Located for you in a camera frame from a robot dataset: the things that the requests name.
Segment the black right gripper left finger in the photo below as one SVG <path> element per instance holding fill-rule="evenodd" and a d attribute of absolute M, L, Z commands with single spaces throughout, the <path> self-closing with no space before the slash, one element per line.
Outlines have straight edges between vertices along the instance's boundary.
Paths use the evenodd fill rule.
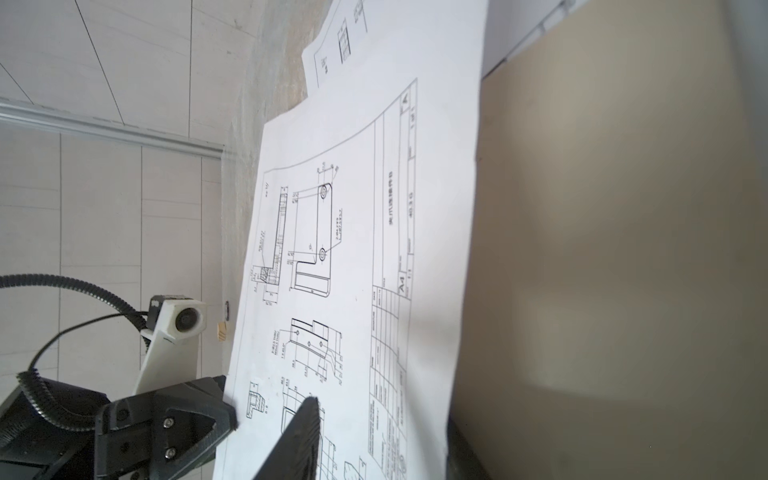
<path fill-rule="evenodd" d="M 307 397 L 257 472 L 254 480 L 315 480 L 321 452 L 319 401 Z"/>

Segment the small wooden block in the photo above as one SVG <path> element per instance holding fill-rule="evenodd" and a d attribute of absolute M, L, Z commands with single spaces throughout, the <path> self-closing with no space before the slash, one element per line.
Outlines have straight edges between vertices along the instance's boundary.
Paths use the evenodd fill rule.
<path fill-rule="evenodd" d="M 221 342 L 225 342 L 228 338 L 228 323 L 221 321 L 217 324 L 217 338 Z"/>

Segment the beige cardboard folder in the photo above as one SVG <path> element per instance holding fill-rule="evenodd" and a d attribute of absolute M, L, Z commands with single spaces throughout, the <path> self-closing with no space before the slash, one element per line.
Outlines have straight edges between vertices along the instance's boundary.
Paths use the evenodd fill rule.
<path fill-rule="evenodd" d="M 763 1 L 589 1 L 482 84 L 452 415 L 494 479 L 767 475 Z"/>

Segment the technical drawing sheet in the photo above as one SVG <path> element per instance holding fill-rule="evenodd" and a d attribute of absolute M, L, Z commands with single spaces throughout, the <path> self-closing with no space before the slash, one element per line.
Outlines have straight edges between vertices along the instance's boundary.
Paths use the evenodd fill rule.
<path fill-rule="evenodd" d="M 302 52 L 307 95 L 362 50 L 368 34 L 380 23 L 383 1 L 333 1 L 316 38 Z"/>
<path fill-rule="evenodd" d="M 383 1 L 266 123 L 218 479 L 255 477 L 307 397 L 320 479 L 442 479 L 476 186 L 484 1 Z"/>

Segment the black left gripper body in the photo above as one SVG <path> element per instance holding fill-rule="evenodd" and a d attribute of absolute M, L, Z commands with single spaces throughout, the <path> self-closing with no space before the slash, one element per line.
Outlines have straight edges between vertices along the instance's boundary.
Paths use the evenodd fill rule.
<path fill-rule="evenodd" d="M 226 377 L 204 377 L 117 400 L 95 416 L 96 479 L 180 479 L 215 458 L 237 426 Z"/>

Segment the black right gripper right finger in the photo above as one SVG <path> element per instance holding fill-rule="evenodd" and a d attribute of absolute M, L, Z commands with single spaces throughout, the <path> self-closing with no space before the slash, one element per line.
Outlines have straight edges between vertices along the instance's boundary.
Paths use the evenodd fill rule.
<path fill-rule="evenodd" d="M 490 480 L 491 477 L 474 453 L 471 445 L 459 430 L 453 418 L 447 425 L 448 455 L 447 480 Z"/>

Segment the aluminium corner frame post left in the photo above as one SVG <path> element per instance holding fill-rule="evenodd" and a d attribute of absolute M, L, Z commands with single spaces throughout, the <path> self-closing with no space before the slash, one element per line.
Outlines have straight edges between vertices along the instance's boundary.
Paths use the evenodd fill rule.
<path fill-rule="evenodd" d="M 122 123 L 75 115 L 48 107 L 1 98 L 1 121 L 17 126 L 89 136 L 181 154 L 220 159 L 224 146 Z"/>

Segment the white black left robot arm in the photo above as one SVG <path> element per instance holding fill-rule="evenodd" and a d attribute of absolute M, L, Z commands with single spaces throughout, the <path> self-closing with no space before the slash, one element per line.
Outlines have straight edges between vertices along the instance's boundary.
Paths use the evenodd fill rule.
<path fill-rule="evenodd" d="M 19 389 L 1 405 L 4 479 L 180 479 L 212 461 L 235 430 L 224 376 L 205 377 L 111 402 L 99 392 L 47 381 L 55 399 L 90 417 L 92 431 L 63 430 Z"/>

